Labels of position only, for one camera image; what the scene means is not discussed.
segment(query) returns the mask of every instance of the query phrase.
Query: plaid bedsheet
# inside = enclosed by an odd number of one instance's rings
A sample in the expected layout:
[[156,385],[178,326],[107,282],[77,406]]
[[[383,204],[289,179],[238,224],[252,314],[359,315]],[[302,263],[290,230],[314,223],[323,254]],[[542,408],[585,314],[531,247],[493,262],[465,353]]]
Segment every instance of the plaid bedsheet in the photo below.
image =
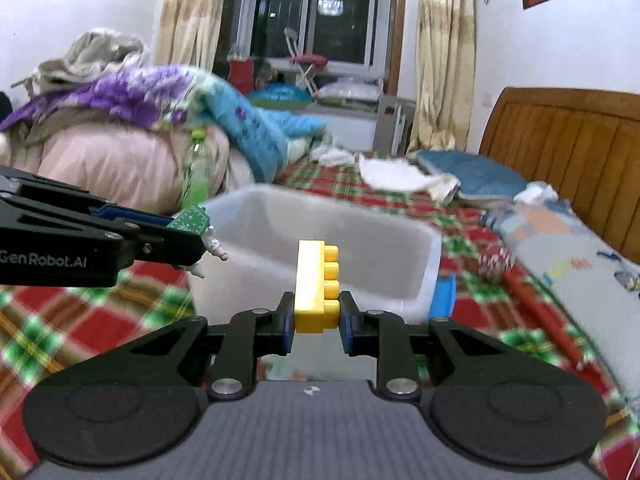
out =
[[[347,200],[382,213],[425,221],[442,231],[440,268],[457,275],[457,297],[453,319],[481,330],[505,343],[569,370],[570,362],[554,346],[526,307],[500,285],[478,277],[478,255],[489,245],[500,243],[497,235],[480,225],[481,211],[456,205],[439,206],[426,193],[375,192],[354,168],[323,168],[308,160],[293,164],[278,184],[320,196]],[[576,342],[592,364],[582,372],[604,398],[609,409],[605,435],[592,457],[593,464],[609,480],[626,480],[640,447],[640,428],[623,404],[614,383],[598,364],[593,347],[580,329],[572,325],[553,297],[527,273],[520,279],[532,287],[545,310]],[[640,478],[640,464],[631,479]]]
[[22,403],[37,382],[193,313],[186,274],[166,265],[137,262],[113,288],[0,286],[0,479],[36,462]]

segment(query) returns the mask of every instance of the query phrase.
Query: yellow toy brick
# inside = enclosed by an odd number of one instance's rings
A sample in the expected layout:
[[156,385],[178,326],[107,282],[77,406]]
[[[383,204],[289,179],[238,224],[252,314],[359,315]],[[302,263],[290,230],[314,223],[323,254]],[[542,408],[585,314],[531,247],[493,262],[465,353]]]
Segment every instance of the yellow toy brick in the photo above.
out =
[[296,332],[321,333],[338,326],[337,261],[338,247],[318,240],[300,240],[294,297]]

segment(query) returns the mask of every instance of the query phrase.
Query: ribbed gray surface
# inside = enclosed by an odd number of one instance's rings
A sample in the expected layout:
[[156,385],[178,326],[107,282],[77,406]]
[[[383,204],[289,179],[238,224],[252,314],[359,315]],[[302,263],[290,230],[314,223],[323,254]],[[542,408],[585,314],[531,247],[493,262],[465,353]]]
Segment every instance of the ribbed gray surface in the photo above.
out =
[[[308,395],[305,390],[313,391]],[[415,407],[374,396],[366,382],[261,382],[252,396],[211,406],[180,446],[123,470],[43,463],[28,480],[597,480],[583,465],[516,474],[456,455]]]

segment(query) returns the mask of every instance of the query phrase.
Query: silver bolt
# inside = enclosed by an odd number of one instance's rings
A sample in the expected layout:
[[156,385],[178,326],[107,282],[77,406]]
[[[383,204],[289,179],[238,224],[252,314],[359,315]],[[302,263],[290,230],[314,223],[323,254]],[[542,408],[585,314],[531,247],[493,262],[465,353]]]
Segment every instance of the silver bolt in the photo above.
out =
[[386,389],[396,395],[409,395],[418,389],[418,384],[407,378],[391,379]]
[[211,385],[211,389],[220,395],[233,395],[242,390],[242,383],[236,379],[218,379]]

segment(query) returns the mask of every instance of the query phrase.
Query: beige curtain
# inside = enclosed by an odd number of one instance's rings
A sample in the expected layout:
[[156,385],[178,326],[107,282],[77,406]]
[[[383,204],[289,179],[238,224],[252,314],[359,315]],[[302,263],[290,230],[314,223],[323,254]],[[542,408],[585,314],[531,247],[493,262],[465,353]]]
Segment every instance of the beige curtain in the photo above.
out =
[[220,36],[223,0],[165,0],[156,64],[190,64],[208,72]]
[[416,68],[409,151],[464,150],[476,68],[474,0],[420,0]]

